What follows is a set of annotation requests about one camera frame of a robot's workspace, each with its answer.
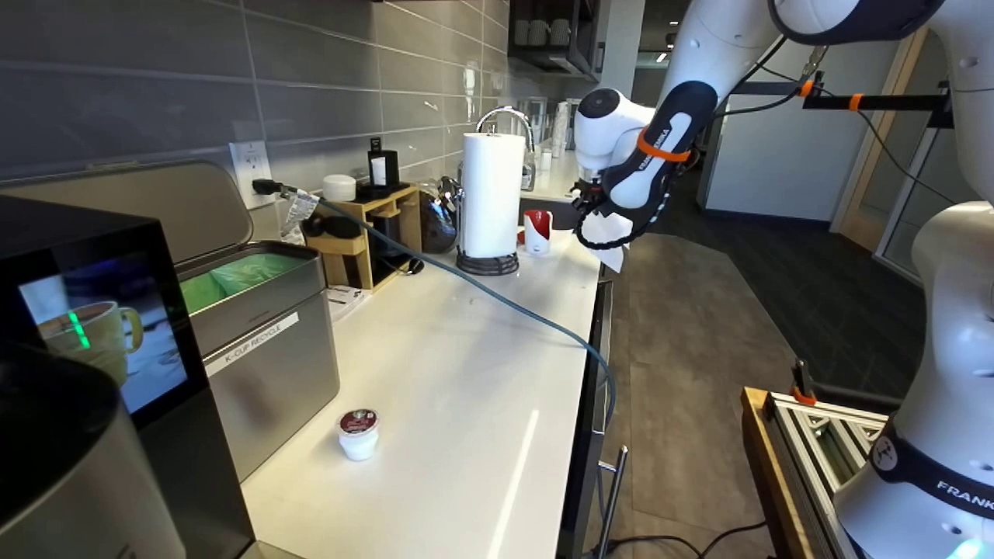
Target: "black appliance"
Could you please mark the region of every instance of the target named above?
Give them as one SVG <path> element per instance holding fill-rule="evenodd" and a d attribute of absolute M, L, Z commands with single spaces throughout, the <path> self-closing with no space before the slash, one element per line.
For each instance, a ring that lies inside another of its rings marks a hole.
<path fill-rule="evenodd" d="M 0 337 L 98 346 L 87 319 L 115 312 L 119 393 L 188 557 L 241 557 L 255 534 L 160 220 L 0 194 L 0 230 Z"/>

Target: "gray tile wall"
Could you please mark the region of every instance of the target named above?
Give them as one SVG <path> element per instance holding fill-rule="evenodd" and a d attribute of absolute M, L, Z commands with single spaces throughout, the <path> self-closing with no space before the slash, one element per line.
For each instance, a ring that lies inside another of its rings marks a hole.
<path fill-rule="evenodd" d="M 506 60 L 510 0 L 3 0 L 0 184 L 214 159 L 264 139 L 276 179 L 362 174 L 367 139 L 404 179 L 454 174 L 498 105 L 556 103 Z"/>

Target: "container lid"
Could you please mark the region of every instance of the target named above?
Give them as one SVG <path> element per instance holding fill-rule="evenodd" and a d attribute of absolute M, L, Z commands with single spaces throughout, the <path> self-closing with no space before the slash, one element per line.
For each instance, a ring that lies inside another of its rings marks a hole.
<path fill-rule="evenodd" d="M 0 345 L 0 534 L 87 455 L 119 407 L 106 372 Z"/>
<path fill-rule="evenodd" d="M 176 268 L 234 250 L 252 236 L 239 187 L 212 162 L 32 179 L 0 193 L 156 218 Z"/>

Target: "paper towel roll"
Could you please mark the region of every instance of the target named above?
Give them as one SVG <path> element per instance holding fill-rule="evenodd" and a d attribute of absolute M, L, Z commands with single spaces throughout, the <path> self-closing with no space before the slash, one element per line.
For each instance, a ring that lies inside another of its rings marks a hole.
<path fill-rule="evenodd" d="M 516 250 L 522 164 L 526 136 L 463 136 L 461 249 L 470 256 L 502 256 Z"/>

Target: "wooden shelf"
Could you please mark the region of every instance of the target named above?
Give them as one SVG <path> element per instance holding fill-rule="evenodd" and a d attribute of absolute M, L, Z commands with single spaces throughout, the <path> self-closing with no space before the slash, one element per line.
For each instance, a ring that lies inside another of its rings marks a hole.
<path fill-rule="evenodd" d="M 399 220 L 399 242 L 411 244 L 411 249 L 422 249 L 422 203 L 419 203 L 419 187 L 400 187 L 384 197 L 362 197 L 362 203 L 342 203 L 339 209 L 350 210 L 354 218 L 360 218 L 362 224 L 377 220 Z M 374 274 L 374 242 L 370 233 L 362 230 L 354 238 L 342 238 L 342 236 L 308 236 L 308 244 L 320 250 L 322 262 L 322 274 L 330 285 L 360 285 L 360 289 L 374 289 L 381 279 L 377 279 Z"/>

